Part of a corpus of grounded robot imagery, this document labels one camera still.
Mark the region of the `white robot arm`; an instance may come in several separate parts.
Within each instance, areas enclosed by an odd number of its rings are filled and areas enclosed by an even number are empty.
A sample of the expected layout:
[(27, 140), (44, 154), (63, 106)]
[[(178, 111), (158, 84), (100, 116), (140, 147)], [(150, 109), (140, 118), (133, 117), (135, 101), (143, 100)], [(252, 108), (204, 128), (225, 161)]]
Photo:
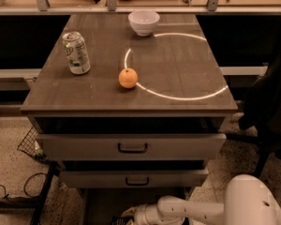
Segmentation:
[(281, 225), (281, 207), (258, 178), (241, 174), (226, 188), (224, 202), (191, 202), (163, 196), (157, 203), (127, 209), (127, 225), (182, 225), (194, 218), (205, 225)]

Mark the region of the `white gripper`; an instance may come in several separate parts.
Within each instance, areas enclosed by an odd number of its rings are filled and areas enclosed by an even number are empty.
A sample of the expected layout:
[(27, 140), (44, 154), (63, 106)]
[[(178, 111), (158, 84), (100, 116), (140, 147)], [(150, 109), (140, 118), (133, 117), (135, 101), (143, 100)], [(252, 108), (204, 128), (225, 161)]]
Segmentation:
[(160, 223), (160, 213), (155, 204), (130, 207), (122, 213), (121, 218), (125, 221), (125, 225), (158, 225)]

